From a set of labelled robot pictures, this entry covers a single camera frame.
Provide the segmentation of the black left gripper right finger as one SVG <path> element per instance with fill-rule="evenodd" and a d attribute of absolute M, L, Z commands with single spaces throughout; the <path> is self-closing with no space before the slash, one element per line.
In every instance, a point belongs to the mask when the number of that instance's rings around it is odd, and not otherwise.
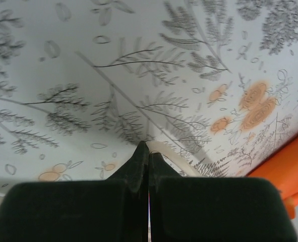
<path fill-rule="evenodd" d="M 149 156 L 152 241 L 296 241 L 278 190 L 262 178 L 183 177 Z"/>

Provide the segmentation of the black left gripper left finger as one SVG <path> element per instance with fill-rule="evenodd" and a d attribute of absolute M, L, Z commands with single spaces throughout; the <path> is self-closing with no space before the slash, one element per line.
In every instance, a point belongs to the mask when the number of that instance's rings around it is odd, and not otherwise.
<path fill-rule="evenodd" d="M 147 241 L 149 149 L 106 180 L 21 183 L 0 205 L 0 241 Z"/>

